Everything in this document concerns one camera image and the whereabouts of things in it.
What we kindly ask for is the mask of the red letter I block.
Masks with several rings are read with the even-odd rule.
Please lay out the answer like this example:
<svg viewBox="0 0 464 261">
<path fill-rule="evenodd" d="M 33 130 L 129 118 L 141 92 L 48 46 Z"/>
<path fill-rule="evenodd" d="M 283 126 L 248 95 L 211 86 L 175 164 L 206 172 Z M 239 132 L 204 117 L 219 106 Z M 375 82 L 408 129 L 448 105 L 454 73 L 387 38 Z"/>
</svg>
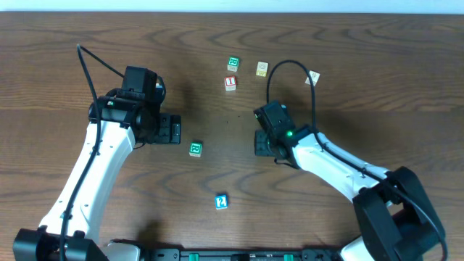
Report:
<svg viewBox="0 0 464 261">
<path fill-rule="evenodd" d="M 236 77 L 234 75 L 225 77 L 224 85 L 226 91 L 235 91 L 237 86 Z"/>
</svg>

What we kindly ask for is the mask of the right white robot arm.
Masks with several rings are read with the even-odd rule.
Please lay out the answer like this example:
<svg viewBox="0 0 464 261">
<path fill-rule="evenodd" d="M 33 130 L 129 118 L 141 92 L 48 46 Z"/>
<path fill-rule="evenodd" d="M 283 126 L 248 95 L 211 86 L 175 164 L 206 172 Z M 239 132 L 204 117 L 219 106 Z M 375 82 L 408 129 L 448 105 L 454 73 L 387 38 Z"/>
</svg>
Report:
<svg viewBox="0 0 464 261">
<path fill-rule="evenodd" d="M 360 236 L 339 250 L 339 260 L 422 260 L 436 245 L 448 259 L 442 222 L 412 170 L 362 161 L 307 127 L 280 137 L 257 130 L 254 151 L 318 176 L 353 204 Z"/>
</svg>

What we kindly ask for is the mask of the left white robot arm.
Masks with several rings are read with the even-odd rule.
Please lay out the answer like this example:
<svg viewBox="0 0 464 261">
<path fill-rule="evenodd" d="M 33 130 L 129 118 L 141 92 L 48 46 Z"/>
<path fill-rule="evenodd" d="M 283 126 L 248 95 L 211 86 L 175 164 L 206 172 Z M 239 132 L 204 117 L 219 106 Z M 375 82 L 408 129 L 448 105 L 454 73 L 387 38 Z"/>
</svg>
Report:
<svg viewBox="0 0 464 261">
<path fill-rule="evenodd" d="M 97 245 L 103 213 L 129 154 L 145 144 L 179 144 L 181 118 L 161 113 L 166 88 L 116 88 L 94 99 L 79 158 L 58 199 L 35 230 L 22 228 L 16 260 L 148 260 L 140 244 Z"/>
</svg>

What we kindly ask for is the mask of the near green R block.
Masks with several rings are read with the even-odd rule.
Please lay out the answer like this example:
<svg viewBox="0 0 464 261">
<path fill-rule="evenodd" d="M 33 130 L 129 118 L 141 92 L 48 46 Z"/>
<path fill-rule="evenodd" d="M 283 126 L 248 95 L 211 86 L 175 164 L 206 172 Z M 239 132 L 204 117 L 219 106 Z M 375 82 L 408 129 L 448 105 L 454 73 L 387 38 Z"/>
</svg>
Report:
<svg viewBox="0 0 464 261">
<path fill-rule="evenodd" d="M 202 143 L 192 142 L 189 147 L 189 155 L 192 157 L 201 157 Z"/>
</svg>

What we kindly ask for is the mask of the blue number 2 block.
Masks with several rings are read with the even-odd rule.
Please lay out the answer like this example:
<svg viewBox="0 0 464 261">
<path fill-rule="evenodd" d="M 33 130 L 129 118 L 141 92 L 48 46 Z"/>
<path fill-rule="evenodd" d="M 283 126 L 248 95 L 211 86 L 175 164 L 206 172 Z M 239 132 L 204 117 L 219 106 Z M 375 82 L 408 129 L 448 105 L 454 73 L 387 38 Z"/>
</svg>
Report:
<svg viewBox="0 0 464 261">
<path fill-rule="evenodd" d="M 215 208 L 217 210 L 224 210 L 228 208 L 228 196 L 225 194 L 215 197 Z"/>
</svg>

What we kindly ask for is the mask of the yellow letter block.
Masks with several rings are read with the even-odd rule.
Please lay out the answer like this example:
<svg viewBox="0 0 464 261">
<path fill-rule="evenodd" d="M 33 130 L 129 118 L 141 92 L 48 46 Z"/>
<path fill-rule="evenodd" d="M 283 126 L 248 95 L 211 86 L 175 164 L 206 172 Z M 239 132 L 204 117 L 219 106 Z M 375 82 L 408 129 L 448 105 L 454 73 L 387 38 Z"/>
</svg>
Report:
<svg viewBox="0 0 464 261">
<path fill-rule="evenodd" d="M 259 61 L 257 63 L 256 76 L 266 77 L 268 73 L 268 63 Z"/>
</svg>

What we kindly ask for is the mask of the far green letter block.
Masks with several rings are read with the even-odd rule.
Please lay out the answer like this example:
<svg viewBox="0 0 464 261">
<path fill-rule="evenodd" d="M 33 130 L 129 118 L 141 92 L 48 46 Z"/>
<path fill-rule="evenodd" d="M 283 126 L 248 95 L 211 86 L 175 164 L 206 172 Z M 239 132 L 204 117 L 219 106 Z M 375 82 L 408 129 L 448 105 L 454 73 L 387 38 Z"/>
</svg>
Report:
<svg viewBox="0 0 464 261">
<path fill-rule="evenodd" d="M 230 56 L 228 59 L 227 70 L 236 72 L 239 68 L 240 59 L 238 57 Z"/>
</svg>

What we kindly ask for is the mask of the plain wooden letter block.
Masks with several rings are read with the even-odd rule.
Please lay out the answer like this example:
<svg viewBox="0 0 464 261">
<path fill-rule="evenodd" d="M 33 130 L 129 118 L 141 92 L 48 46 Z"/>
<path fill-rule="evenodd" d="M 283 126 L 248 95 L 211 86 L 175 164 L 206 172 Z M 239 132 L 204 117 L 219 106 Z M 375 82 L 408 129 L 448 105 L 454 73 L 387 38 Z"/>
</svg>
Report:
<svg viewBox="0 0 464 261">
<path fill-rule="evenodd" d="M 309 75 L 310 76 L 306 78 L 305 83 L 307 85 L 313 84 L 314 86 L 316 86 L 316 84 L 317 84 L 317 82 L 318 82 L 318 80 L 320 78 L 320 73 L 310 70 Z"/>
</svg>

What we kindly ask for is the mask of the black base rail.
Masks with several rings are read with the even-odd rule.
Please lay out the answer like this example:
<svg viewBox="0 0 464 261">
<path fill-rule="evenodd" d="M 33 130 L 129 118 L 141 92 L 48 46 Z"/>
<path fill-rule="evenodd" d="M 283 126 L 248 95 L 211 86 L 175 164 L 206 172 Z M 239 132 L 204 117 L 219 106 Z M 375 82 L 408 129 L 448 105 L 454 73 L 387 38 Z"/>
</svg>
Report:
<svg viewBox="0 0 464 261">
<path fill-rule="evenodd" d="M 146 247 L 137 241 L 114 239 L 104 248 L 109 260 L 146 261 L 339 261 L 334 248 L 306 249 L 185 249 L 180 245 Z"/>
</svg>

